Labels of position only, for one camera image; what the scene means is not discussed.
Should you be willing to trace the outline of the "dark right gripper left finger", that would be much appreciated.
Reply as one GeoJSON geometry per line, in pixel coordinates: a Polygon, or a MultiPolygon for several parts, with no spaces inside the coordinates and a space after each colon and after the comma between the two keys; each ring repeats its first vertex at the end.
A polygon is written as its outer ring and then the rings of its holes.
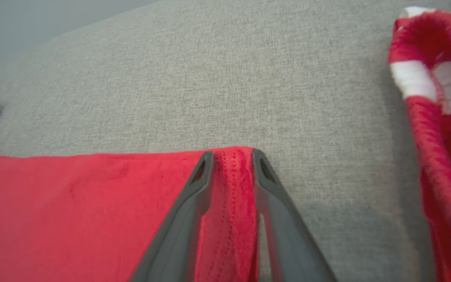
{"type": "Polygon", "coordinates": [[[192,282],[201,219],[211,205],[214,153],[204,152],[130,277],[131,282],[192,282]]]}

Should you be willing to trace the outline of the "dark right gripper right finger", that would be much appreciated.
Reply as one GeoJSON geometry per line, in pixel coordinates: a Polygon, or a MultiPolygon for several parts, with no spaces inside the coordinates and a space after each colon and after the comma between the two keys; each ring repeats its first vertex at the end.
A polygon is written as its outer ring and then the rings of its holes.
{"type": "Polygon", "coordinates": [[[302,216],[259,149],[252,151],[256,210],[263,216],[274,282],[336,282],[302,216]]]}

